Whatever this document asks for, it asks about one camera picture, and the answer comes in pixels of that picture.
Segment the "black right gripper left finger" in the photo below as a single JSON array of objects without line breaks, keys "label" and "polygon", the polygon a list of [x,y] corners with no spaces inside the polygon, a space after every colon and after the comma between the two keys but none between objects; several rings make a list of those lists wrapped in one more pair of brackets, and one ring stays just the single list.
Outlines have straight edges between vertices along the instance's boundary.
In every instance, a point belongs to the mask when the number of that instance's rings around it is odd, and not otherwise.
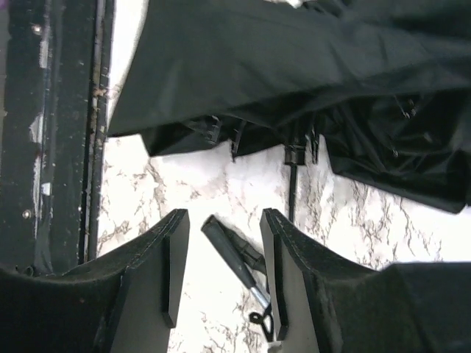
[{"label": "black right gripper left finger", "polygon": [[3,352],[166,352],[183,289],[190,221],[144,234],[64,274],[1,270]]}]

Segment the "black folding umbrella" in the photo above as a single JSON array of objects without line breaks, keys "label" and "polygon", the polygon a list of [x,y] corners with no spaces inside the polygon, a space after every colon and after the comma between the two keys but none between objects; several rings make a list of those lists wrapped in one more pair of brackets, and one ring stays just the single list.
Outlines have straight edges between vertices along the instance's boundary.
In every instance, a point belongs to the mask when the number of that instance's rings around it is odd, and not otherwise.
[{"label": "black folding umbrella", "polygon": [[[470,206],[468,1],[150,1],[111,137],[149,155],[229,142],[232,158],[282,145],[291,169],[336,176],[456,214]],[[245,282],[267,279],[215,217],[203,225]]]}]

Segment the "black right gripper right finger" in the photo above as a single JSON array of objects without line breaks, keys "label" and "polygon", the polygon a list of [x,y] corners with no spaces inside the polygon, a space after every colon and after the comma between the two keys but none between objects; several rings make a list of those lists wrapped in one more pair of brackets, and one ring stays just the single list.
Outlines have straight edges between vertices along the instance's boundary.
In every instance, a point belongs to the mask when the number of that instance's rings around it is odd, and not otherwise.
[{"label": "black right gripper right finger", "polygon": [[470,264],[375,271],[329,250],[280,211],[261,234],[276,338],[285,352],[468,352]]}]

